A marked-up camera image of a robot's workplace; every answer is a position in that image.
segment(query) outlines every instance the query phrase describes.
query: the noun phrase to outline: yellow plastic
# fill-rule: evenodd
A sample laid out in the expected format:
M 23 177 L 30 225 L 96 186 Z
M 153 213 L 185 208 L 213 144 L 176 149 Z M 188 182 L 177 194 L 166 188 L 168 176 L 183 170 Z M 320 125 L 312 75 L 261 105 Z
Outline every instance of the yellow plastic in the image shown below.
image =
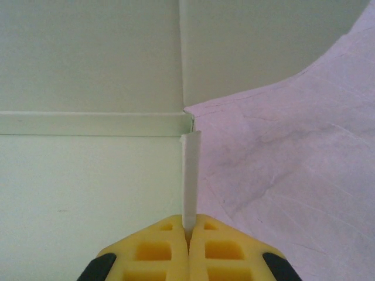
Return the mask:
M 174 215 L 98 256 L 117 255 L 106 281 L 274 281 L 264 252 L 285 258 L 279 250 L 200 214 L 190 241 L 185 239 L 181 215 Z
M 117 258 L 105 281 L 188 281 L 189 255 L 182 216 L 165 218 L 103 249 Z
M 264 252 L 282 258 L 277 249 L 208 215 L 198 215 L 190 242 L 191 281 L 274 281 Z

